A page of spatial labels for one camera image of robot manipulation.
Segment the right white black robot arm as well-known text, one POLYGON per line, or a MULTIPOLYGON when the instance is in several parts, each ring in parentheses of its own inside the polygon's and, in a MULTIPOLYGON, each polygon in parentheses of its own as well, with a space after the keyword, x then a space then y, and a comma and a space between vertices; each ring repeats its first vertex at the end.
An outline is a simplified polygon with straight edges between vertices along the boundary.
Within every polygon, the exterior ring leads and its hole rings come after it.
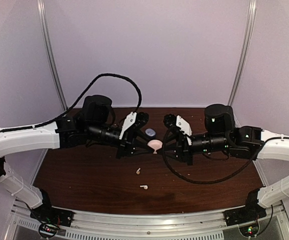
MULTIPOLYGON (((255 126, 237 127, 233 108, 220 103, 204 109, 204 126, 206 131, 193 134, 190 124, 180 115, 165 115, 167 127, 162 140, 160 153, 167 168, 178 178, 196 185, 213 185, 227 181, 241 173, 255 160, 279 160, 289 162, 289 136, 274 133, 255 126), (228 157, 245 159, 247 162, 238 170, 220 179, 201 181, 185 177, 169 163, 167 152, 174 153, 173 159, 193 165, 194 155, 208 155, 222 152, 228 157)), ((251 221, 276 202, 289 197, 289 175, 262 188, 251 191, 241 209, 241 217, 251 221)))

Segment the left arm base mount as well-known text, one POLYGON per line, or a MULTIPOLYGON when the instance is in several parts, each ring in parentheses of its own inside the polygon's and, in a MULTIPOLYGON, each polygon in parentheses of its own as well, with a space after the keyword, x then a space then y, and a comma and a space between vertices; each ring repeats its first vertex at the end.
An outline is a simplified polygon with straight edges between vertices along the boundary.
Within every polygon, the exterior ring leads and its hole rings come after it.
POLYGON ((29 208, 30 217, 39 222, 38 234, 44 239, 50 239, 63 232, 62 227, 70 227, 74 212, 52 207, 49 210, 29 208))

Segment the purple earbud charging case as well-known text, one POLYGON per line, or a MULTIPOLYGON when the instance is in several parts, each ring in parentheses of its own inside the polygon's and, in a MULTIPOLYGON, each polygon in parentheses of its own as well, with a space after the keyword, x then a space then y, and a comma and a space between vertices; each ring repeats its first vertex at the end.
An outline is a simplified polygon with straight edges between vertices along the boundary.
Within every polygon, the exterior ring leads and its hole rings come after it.
POLYGON ((145 130, 145 134, 150 138, 154 138, 156 136, 156 131, 153 130, 152 128, 147 128, 145 130))

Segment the pink round charging case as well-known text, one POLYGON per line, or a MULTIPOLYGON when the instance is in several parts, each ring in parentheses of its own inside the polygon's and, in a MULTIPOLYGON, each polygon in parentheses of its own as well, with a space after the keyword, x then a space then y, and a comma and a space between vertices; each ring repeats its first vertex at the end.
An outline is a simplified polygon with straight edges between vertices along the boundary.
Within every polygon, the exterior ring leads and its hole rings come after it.
POLYGON ((152 139, 147 143, 147 146, 153 149, 153 154, 157 154, 163 146, 163 142, 158 139, 152 139))

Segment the white stem earbud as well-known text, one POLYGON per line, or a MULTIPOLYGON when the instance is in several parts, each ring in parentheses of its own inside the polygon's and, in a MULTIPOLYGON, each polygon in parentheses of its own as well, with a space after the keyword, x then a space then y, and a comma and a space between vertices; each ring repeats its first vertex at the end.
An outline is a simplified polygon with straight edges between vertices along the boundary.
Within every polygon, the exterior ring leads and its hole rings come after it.
POLYGON ((147 190, 149 188, 148 185, 140 185, 139 187, 144 189, 144 190, 147 190))

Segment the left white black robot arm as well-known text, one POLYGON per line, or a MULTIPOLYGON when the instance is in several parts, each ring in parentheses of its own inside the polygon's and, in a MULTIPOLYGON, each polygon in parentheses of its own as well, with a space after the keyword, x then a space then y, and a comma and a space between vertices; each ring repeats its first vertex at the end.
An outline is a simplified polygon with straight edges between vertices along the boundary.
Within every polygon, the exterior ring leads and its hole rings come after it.
POLYGON ((117 149, 116 158, 152 154, 150 139, 141 131, 149 115, 131 112, 121 128, 109 124, 114 116, 112 100, 103 95, 87 96, 83 107, 74 116, 61 116, 48 124, 27 125, 10 129, 0 128, 0 184, 25 202, 45 222, 52 222, 57 212, 48 194, 26 183, 5 163, 5 156, 39 149, 68 149, 80 145, 111 146, 117 149))

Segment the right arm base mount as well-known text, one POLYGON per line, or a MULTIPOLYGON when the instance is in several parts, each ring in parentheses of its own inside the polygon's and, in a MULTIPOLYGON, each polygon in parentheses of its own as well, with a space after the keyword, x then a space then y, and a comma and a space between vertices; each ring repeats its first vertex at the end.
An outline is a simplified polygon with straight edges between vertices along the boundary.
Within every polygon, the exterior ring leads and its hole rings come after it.
POLYGON ((239 207, 225 210, 224 219, 226 226, 238 226, 240 234, 245 238, 255 238, 261 232, 259 220, 267 216, 262 207, 239 207))

